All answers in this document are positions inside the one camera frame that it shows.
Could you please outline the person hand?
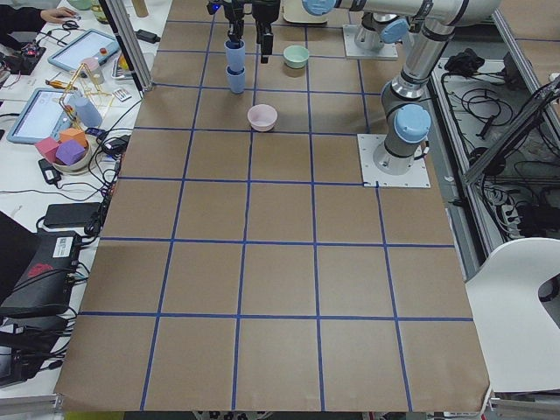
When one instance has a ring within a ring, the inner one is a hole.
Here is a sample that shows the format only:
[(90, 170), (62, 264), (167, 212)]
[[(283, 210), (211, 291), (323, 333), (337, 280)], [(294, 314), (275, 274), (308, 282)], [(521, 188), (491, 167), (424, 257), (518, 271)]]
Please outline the person hand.
[(73, 19), (76, 12), (67, 7), (59, 7), (56, 9), (47, 9), (40, 11), (40, 17), (47, 23), (63, 24), (69, 19)]

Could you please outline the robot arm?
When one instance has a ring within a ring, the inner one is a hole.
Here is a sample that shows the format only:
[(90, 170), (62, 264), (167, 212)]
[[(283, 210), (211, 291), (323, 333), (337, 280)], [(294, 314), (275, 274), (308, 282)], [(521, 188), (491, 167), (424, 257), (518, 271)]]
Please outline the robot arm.
[(333, 9), (367, 11), (410, 18), (423, 24), (402, 71), (381, 94), (388, 134), (374, 151), (374, 164), (382, 172), (403, 175), (412, 166), (419, 144), (431, 127), (428, 112), (417, 103), (455, 28), (488, 18), (498, 1), (303, 1), (306, 12), (323, 16)]

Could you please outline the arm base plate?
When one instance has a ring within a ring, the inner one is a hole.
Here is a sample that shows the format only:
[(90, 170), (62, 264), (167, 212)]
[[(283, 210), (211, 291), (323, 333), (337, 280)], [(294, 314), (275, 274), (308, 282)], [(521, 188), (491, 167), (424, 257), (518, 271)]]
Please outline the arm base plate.
[(422, 146), (410, 157), (394, 157), (385, 148), (385, 135), (359, 134), (358, 152), (365, 187), (430, 188)]
[(361, 25), (345, 24), (343, 26), (345, 54), (354, 60), (396, 61), (398, 52), (396, 44), (384, 43), (378, 32), (370, 31)]

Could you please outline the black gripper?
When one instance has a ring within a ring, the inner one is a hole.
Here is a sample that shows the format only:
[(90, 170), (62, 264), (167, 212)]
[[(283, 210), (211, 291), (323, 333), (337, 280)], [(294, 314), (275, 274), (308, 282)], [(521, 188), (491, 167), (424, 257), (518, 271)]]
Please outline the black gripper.
[(255, 20), (257, 44), (260, 46), (262, 64), (269, 62), (274, 44), (271, 24), (279, 17), (280, 2), (277, 0), (224, 0), (222, 6), (229, 21), (228, 38), (233, 44), (240, 44), (243, 36), (245, 5), (251, 6), (251, 16)]

